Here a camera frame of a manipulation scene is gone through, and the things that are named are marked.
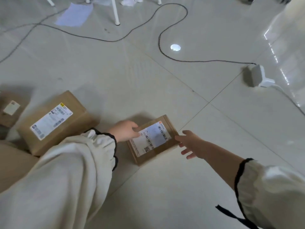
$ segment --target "cardboard package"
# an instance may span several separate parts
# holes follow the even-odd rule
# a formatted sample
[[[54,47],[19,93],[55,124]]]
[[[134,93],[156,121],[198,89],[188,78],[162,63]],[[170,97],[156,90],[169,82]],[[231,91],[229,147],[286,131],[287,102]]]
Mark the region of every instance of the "cardboard package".
[[[127,144],[138,165],[142,165],[149,159],[179,144],[175,140],[175,135],[178,135],[178,132],[167,115],[140,126],[137,131],[141,133],[141,136],[128,141]]]
[[[22,120],[17,128],[33,155],[41,156],[68,136],[78,135],[99,122],[66,91]]]
[[[0,193],[23,178],[38,158],[18,150],[7,141],[0,141]]]
[[[0,91],[0,139],[4,139],[19,119],[30,99],[13,92]]]

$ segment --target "barcode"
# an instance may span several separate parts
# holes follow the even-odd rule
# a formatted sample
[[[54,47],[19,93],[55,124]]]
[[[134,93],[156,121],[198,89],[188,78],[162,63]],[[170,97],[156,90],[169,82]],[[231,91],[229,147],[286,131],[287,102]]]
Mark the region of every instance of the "barcode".
[[[59,120],[57,123],[55,123],[54,125],[53,125],[53,127],[55,128],[55,127],[57,127],[61,122],[63,122],[64,121],[64,119],[62,118],[61,120]]]
[[[166,140],[167,140],[167,137],[166,137],[165,133],[163,132],[163,130],[161,129],[161,127],[160,127],[160,126],[158,126],[158,128],[159,128],[159,130],[161,131],[161,133],[162,133],[162,135],[163,135],[164,139],[166,139]]]
[[[144,148],[144,150],[145,150],[145,152],[147,153],[150,149],[149,149],[149,147],[147,146],[147,147]]]
[[[42,134],[42,132],[35,126],[33,127],[33,129],[35,130],[35,132],[38,134],[39,138],[42,139],[44,138],[44,134]]]
[[[65,114],[65,113],[63,112],[63,110],[61,110],[59,107],[56,107],[56,109],[57,109],[62,115]]]
[[[149,145],[151,146],[151,148],[154,149],[154,146],[152,145],[152,142],[150,141],[149,137],[148,137],[146,134],[144,134],[144,135],[145,135],[145,137],[146,137],[147,142],[148,142]]]

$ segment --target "white paper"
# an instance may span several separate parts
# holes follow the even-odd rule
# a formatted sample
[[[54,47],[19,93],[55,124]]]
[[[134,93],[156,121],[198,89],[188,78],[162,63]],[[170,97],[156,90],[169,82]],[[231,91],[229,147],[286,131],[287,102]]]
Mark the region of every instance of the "white paper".
[[[92,3],[99,4],[99,5],[105,5],[105,6],[111,6],[111,0],[93,0]]]
[[[142,2],[143,0],[122,0],[121,4],[124,6],[129,6],[132,7],[134,6],[137,2]]]
[[[39,140],[43,140],[54,129],[65,122],[72,114],[73,112],[69,108],[67,108],[63,103],[60,103],[33,124],[30,129]]]
[[[140,157],[171,139],[171,136],[164,127],[162,121],[139,131],[139,133],[141,136],[130,140],[137,157]]]
[[[15,113],[15,111],[17,111],[17,109],[20,107],[20,104],[18,104],[15,101],[11,101],[6,107],[5,109],[3,109],[3,112],[8,114],[8,115],[13,115]]]
[[[93,4],[78,5],[73,4],[57,19],[58,26],[82,26],[93,10]]]

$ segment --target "sleeve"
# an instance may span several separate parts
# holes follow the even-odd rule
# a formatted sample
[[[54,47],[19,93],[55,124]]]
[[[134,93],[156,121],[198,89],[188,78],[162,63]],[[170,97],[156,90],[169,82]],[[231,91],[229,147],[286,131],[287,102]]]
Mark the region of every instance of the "sleeve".
[[[292,169],[246,159],[235,179],[235,193],[245,219],[258,227],[305,227],[305,177]]]
[[[0,194],[0,228],[81,228],[103,204],[116,140],[90,130],[52,147]]]

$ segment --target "power adapter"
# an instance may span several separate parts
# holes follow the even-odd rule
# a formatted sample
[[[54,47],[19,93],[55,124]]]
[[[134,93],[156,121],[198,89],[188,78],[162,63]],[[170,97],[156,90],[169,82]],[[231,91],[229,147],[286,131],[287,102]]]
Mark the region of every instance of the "power adapter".
[[[254,87],[270,87],[275,85],[274,79],[266,78],[265,69],[262,65],[256,65],[251,69],[251,77]]]

